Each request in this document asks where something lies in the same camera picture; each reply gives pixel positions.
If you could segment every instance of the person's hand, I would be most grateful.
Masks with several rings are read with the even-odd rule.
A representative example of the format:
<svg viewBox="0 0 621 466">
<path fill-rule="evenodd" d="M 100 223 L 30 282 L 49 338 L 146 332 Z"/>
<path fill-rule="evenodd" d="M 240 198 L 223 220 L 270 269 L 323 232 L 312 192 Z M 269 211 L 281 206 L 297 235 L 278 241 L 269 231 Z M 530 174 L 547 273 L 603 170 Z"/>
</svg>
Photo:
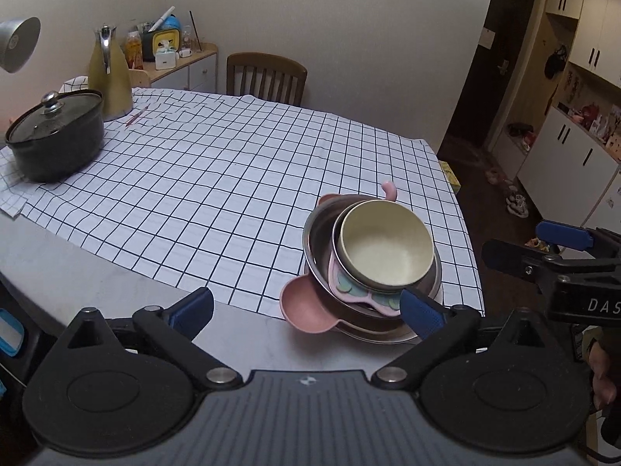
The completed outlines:
<svg viewBox="0 0 621 466">
<path fill-rule="evenodd" d="M 611 368 L 611 358 L 599 342 L 595 342 L 593 347 L 591 347 L 589 366 L 593 370 L 593 403 L 595 408 L 601 410 L 616 399 L 617 387 L 608 377 L 608 371 Z"/>
</svg>

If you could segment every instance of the black pot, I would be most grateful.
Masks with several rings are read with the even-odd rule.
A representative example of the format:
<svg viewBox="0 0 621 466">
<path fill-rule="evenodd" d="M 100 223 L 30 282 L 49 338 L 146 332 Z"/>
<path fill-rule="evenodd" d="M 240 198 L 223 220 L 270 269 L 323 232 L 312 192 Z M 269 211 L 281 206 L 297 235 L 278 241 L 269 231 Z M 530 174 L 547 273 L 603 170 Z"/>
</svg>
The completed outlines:
<svg viewBox="0 0 621 466">
<path fill-rule="evenodd" d="M 91 89 L 43 96 L 6 133 L 22 173 L 34 182 L 57 182 L 90 163 L 104 139 L 102 103 Z"/>
</svg>

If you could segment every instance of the silver lamp shade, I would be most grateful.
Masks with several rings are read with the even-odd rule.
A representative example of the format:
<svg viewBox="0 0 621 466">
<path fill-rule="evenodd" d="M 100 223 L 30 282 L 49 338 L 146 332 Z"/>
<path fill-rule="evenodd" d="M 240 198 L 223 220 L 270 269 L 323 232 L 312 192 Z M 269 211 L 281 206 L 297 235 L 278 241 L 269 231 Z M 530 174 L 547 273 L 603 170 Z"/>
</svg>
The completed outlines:
<svg viewBox="0 0 621 466">
<path fill-rule="evenodd" d="M 37 17 L 0 23 L 0 68 L 15 73 L 28 61 L 41 31 Z"/>
</svg>

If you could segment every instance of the cream plastic bowl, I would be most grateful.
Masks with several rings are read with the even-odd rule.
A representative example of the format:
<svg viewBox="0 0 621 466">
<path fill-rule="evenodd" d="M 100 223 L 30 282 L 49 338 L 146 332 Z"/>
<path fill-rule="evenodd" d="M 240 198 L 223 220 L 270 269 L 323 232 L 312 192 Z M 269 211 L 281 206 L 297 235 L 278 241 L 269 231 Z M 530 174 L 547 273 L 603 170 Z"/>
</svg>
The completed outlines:
<svg viewBox="0 0 621 466">
<path fill-rule="evenodd" d="M 343 219 L 342 263 L 371 288 L 403 288 L 423 278 L 434 262 L 434 241 L 411 210 L 386 200 L 365 201 Z"/>
</svg>

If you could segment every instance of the doorway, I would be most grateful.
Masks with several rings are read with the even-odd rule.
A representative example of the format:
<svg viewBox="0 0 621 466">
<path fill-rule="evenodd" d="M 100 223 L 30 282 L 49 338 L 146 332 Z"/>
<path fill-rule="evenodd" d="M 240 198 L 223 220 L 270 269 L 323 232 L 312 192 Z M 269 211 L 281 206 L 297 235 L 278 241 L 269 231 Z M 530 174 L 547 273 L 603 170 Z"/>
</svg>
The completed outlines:
<svg viewBox="0 0 621 466">
<path fill-rule="evenodd" d="M 481 40 L 446 133 L 481 147 L 515 69 L 535 0 L 490 0 Z"/>
</svg>

